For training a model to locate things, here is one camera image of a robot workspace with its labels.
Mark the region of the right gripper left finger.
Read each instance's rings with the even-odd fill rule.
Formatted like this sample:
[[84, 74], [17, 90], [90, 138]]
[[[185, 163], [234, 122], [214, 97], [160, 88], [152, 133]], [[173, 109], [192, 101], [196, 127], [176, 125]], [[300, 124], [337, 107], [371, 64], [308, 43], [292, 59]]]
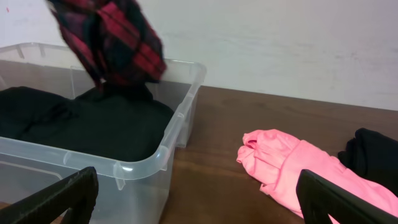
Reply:
[[62, 223], [88, 224], [98, 192], [96, 170], [86, 167], [1, 209], [1, 223], [52, 223], [63, 215]]

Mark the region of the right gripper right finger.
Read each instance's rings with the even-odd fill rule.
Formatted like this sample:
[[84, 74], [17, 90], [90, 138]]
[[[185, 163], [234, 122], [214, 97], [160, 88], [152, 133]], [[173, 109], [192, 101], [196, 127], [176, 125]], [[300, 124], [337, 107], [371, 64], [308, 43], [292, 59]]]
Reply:
[[296, 194], [306, 224], [397, 224], [397, 217], [303, 169]]

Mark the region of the red navy plaid shirt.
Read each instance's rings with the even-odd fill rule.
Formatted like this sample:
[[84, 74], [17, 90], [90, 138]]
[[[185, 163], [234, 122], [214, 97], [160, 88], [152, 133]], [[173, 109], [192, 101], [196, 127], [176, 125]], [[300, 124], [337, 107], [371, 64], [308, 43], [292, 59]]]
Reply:
[[135, 0], [47, 0], [61, 36], [96, 87], [156, 83], [163, 45]]

